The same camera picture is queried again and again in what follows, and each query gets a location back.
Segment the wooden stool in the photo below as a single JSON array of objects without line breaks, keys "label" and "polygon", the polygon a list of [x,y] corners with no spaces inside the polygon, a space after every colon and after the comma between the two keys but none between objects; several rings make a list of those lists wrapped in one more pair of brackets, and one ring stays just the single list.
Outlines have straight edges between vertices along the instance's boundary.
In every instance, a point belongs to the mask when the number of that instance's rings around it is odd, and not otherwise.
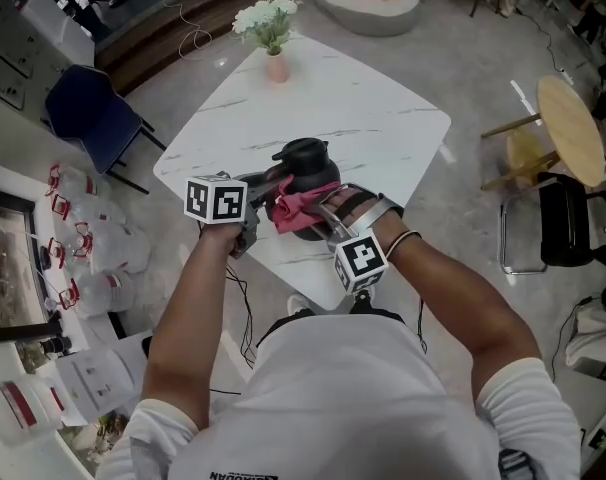
[{"label": "wooden stool", "polygon": [[555,150],[484,183],[481,190],[491,190],[518,176],[533,176],[543,170],[549,170],[560,160],[588,187],[596,187],[603,181],[605,157],[601,135],[579,95],[563,80],[545,76],[539,81],[537,99],[538,114],[499,126],[482,134],[481,138],[485,139],[541,119]]}]

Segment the white flowers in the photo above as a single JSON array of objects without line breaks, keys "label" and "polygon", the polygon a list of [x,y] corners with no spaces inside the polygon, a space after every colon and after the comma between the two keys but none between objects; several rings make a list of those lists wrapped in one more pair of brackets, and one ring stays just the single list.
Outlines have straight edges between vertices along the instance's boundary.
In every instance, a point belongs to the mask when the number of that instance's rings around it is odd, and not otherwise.
[{"label": "white flowers", "polygon": [[298,0],[259,0],[238,12],[232,28],[237,34],[244,34],[248,29],[269,25],[280,13],[294,14],[297,4]]}]

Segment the wristband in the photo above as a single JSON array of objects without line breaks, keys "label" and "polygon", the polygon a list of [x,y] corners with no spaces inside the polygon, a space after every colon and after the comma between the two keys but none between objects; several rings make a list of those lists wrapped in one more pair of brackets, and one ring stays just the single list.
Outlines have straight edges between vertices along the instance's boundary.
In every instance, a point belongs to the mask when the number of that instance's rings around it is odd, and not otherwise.
[{"label": "wristband", "polygon": [[421,233],[419,233],[418,231],[404,231],[398,237],[396,237],[394,242],[392,242],[392,245],[390,245],[390,248],[387,250],[387,254],[385,255],[385,258],[387,259],[390,256],[392,256],[394,249],[396,249],[403,240],[405,240],[406,238],[409,238],[413,235],[417,235],[419,238],[423,238],[421,236]]}]

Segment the plastic bottle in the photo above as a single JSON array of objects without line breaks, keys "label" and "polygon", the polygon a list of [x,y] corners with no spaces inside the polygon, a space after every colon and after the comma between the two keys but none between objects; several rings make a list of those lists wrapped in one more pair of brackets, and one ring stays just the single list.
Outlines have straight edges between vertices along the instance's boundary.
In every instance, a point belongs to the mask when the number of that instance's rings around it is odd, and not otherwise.
[{"label": "plastic bottle", "polygon": [[90,268],[92,239],[87,224],[79,223],[73,230],[66,233],[60,242],[54,237],[50,238],[47,252],[57,260],[56,266],[59,269],[65,266],[68,272],[78,274],[79,270]]},{"label": "plastic bottle", "polygon": [[74,227],[79,222],[90,220],[113,220],[125,224],[123,210],[116,203],[98,196],[83,194],[74,202],[65,199],[61,194],[54,194],[52,212],[61,215],[63,221]]},{"label": "plastic bottle", "polygon": [[78,222],[74,231],[60,242],[50,239],[48,252],[58,259],[58,267],[71,273],[89,266],[92,274],[104,270],[125,270],[135,274],[145,270],[150,256],[145,234],[131,226],[110,220]]},{"label": "plastic bottle", "polygon": [[88,227],[92,234],[92,274],[103,270],[136,274],[145,270],[151,247],[143,231],[109,220],[93,220]]},{"label": "plastic bottle", "polygon": [[134,283],[123,271],[84,274],[76,282],[72,279],[72,285],[72,305],[81,318],[125,311],[134,304]]},{"label": "plastic bottle", "polygon": [[50,187],[46,196],[57,193],[68,201],[76,201],[82,195],[110,197],[110,186],[98,176],[90,176],[74,167],[56,164],[50,169]]},{"label": "plastic bottle", "polygon": [[16,446],[61,426],[61,401],[45,380],[24,374],[0,382],[0,439]]}]

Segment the concrete floor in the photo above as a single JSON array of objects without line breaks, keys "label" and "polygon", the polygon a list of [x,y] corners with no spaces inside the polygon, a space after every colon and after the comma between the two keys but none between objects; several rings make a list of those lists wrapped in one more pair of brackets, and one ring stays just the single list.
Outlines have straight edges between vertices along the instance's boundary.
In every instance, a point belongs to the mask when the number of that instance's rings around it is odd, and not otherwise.
[{"label": "concrete floor", "polygon": [[[427,0],[418,25],[408,34],[388,38],[355,35],[325,16],[312,0],[303,0],[295,28],[350,55],[405,85],[444,110],[452,126],[406,206],[405,221],[425,240],[485,276],[532,328],[548,361],[554,352],[561,323],[582,297],[600,292],[606,285],[606,269],[597,263],[574,269],[550,268],[536,276],[505,276],[496,260],[497,211],[506,192],[485,193],[481,182],[505,169],[501,137],[481,143],[479,134],[527,115],[511,81],[521,87],[536,107],[536,84],[555,74],[546,51],[548,37],[529,20],[509,19],[481,5],[472,19],[473,0]],[[556,64],[574,78],[575,88],[586,101],[598,81],[590,64],[575,69],[585,57],[577,39],[560,26],[556,11],[544,10],[540,0],[521,0],[522,10],[535,18],[553,40]],[[157,128],[157,136],[169,144],[213,90],[250,53],[251,46],[232,38],[215,41],[192,55],[193,61],[177,62],[128,96],[128,101]],[[269,126],[270,109],[265,109]],[[543,127],[531,130],[544,136]],[[133,222],[150,236],[154,249],[148,271],[139,276],[141,306],[130,312],[129,324],[149,325],[160,316],[182,262],[197,241],[195,221],[182,214],[181,201],[156,180],[152,166],[159,151],[139,139],[126,153],[123,172],[147,187],[147,197],[114,184],[115,197],[131,214]],[[511,226],[512,251],[536,260],[537,209],[530,205],[523,225]],[[597,239],[602,234],[595,233]],[[249,283],[254,313],[254,341],[279,317],[292,288],[248,255],[231,261],[239,276]],[[396,272],[377,285],[376,305],[400,313],[416,329],[418,297]],[[245,328],[245,307],[236,285],[228,283],[225,329],[238,345]],[[428,358],[450,393],[470,398],[471,359],[467,352],[426,311],[423,332]],[[238,364],[239,357],[230,357]],[[557,358],[557,370],[563,360]],[[238,385],[238,372],[217,367],[217,382]],[[218,389],[234,386],[217,385]]]}]

